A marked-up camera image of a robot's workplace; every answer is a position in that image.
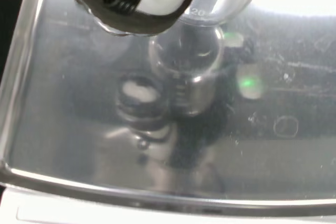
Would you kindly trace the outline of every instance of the green light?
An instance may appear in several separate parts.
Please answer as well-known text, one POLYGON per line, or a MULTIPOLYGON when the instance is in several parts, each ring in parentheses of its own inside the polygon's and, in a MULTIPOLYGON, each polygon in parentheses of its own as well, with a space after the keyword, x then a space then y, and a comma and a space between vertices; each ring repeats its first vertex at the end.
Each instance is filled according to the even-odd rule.
POLYGON ((254 87, 257 84, 256 80, 254 79, 245 79, 240 82, 240 86, 242 88, 250 88, 254 87))

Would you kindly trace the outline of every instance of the printed number 20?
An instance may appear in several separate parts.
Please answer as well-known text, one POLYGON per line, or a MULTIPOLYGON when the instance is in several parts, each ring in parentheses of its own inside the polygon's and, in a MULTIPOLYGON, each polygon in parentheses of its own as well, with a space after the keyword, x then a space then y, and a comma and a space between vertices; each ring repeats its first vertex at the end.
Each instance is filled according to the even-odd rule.
POLYGON ((199 10, 197 8, 192 8, 191 9, 191 14, 198 15, 198 16, 204 16, 205 15, 205 11, 204 10, 199 10))

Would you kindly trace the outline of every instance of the black background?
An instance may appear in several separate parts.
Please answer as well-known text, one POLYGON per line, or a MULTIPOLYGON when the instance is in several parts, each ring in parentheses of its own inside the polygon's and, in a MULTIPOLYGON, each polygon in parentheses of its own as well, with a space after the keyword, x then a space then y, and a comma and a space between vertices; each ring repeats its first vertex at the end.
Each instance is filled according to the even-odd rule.
POLYGON ((22 0, 0 0, 0 77, 5 68, 22 0))

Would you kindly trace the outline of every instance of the clear plastic container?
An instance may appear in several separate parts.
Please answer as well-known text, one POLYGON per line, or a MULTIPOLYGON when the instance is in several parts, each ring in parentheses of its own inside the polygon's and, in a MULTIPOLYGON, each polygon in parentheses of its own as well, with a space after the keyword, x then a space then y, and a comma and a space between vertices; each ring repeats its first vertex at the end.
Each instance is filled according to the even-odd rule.
POLYGON ((0 181, 170 210, 333 206, 336 15, 319 1, 254 0, 146 38, 108 34, 75 0, 23 0, 0 181))

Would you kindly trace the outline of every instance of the glass surface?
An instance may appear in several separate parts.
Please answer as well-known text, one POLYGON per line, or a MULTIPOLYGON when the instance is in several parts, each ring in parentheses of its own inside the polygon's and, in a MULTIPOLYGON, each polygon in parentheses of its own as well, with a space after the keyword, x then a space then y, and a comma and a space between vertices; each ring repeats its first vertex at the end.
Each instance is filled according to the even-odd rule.
POLYGON ((116 37, 45 0, 5 162, 175 196, 335 198, 335 29, 334 0, 254 0, 221 27, 116 37))

